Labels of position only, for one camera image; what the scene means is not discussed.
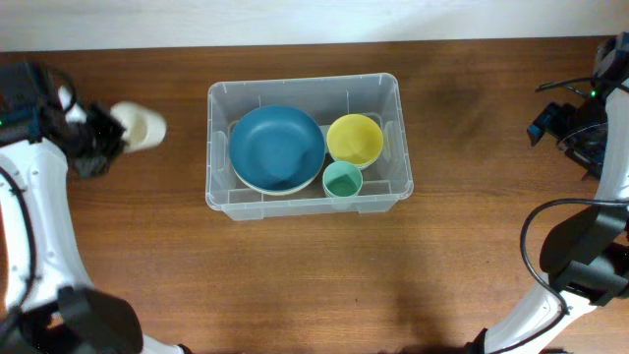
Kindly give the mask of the cream cup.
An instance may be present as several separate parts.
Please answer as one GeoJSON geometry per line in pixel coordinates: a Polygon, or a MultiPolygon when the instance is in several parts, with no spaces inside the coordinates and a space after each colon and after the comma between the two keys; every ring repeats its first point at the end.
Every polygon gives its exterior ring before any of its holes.
{"type": "Polygon", "coordinates": [[[125,129],[124,153],[155,148],[165,139],[166,120],[158,112],[131,101],[122,101],[110,108],[110,114],[125,129]]]}

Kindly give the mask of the dark blue bowl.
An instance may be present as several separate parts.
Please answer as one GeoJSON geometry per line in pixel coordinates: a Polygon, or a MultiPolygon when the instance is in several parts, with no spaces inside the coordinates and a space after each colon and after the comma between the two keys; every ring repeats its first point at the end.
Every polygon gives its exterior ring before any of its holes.
{"type": "Polygon", "coordinates": [[[304,111],[267,105],[235,125],[229,141],[232,166],[243,164],[321,164],[325,141],[317,122],[304,111]]]}

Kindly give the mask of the yellow small bowl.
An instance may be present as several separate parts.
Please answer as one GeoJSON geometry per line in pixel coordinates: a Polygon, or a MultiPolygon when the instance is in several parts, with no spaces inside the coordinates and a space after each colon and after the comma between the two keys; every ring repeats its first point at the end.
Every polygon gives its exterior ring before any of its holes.
{"type": "Polygon", "coordinates": [[[362,114],[348,114],[336,119],[325,137],[328,152],[334,160],[357,166],[368,166],[375,162],[384,146],[384,136],[379,125],[362,114]]]}

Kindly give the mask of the mint green cup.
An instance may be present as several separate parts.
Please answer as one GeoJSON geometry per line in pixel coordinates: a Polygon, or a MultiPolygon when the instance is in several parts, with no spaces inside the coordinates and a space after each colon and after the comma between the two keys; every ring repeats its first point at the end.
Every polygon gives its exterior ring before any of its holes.
{"type": "Polygon", "coordinates": [[[322,175],[323,190],[334,192],[361,191],[363,182],[362,171],[348,162],[332,162],[325,168],[322,175]]]}

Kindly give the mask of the grey translucent cup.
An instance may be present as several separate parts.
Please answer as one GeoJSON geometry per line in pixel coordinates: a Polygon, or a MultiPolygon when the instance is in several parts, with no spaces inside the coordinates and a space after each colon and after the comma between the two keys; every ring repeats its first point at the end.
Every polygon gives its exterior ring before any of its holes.
{"type": "Polygon", "coordinates": [[[353,198],[357,197],[360,194],[360,191],[350,191],[350,190],[341,190],[341,191],[329,191],[324,189],[325,195],[329,198],[353,198]]]}

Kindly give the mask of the mint green small bowl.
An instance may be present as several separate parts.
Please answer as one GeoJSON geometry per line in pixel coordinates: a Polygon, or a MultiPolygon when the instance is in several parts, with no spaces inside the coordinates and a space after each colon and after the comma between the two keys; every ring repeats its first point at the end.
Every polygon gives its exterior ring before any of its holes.
{"type": "Polygon", "coordinates": [[[348,162],[352,165],[354,165],[355,167],[357,167],[359,170],[365,170],[368,167],[370,167],[371,165],[375,164],[377,162],[377,160],[380,158],[380,155],[376,156],[375,158],[364,162],[364,163],[357,163],[357,162],[352,162],[350,161],[348,158],[340,158],[335,156],[331,151],[328,152],[328,154],[330,155],[330,157],[334,160],[334,161],[342,161],[342,162],[348,162]]]}

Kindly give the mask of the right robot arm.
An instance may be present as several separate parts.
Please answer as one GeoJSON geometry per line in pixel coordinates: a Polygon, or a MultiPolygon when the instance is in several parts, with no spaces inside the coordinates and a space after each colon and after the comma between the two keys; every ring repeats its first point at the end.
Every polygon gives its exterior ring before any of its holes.
{"type": "Polygon", "coordinates": [[[545,134],[571,160],[598,178],[596,195],[580,199],[582,210],[547,234],[540,265],[533,267],[527,235],[534,218],[559,199],[537,206],[525,219],[520,253],[535,286],[499,324],[465,345],[467,353],[543,353],[571,323],[615,298],[628,296],[628,248],[617,243],[628,231],[628,34],[602,43],[591,91],[583,103],[549,104],[528,127],[536,145],[545,134]]]}

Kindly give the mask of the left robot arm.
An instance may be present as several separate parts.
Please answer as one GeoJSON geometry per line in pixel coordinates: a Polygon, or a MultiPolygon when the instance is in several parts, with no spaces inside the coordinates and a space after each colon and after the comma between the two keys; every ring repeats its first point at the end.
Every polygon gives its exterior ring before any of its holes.
{"type": "Polygon", "coordinates": [[[145,334],[131,305],[97,290],[80,256],[67,176],[106,173],[124,152],[160,145],[167,124],[132,102],[82,106],[74,83],[32,62],[1,69],[1,221],[8,257],[5,353],[184,351],[145,334]]]}

